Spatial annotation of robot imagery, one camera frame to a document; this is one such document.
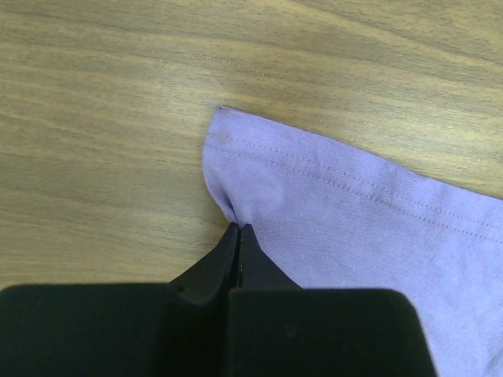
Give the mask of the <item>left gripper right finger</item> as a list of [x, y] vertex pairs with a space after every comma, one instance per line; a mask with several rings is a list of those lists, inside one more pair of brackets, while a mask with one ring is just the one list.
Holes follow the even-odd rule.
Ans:
[[433, 376], [416, 310], [388, 289], [303, 289], [240, 231], [230, 376]]

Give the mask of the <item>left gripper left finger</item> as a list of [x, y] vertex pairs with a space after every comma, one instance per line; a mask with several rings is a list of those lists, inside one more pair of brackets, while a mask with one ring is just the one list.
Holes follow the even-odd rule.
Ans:
[[18, 284], [1, 292], [4, 376], [217, 376], [240, 230], [163, 283]]

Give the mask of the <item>purple t shirt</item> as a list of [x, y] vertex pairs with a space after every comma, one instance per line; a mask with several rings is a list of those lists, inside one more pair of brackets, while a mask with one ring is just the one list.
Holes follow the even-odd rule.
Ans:
[[441, 376], [502, 373], [502, 202], [333, 139], [216, 109], [204, 179], [302, 287], [379, 287], [416, 307]]

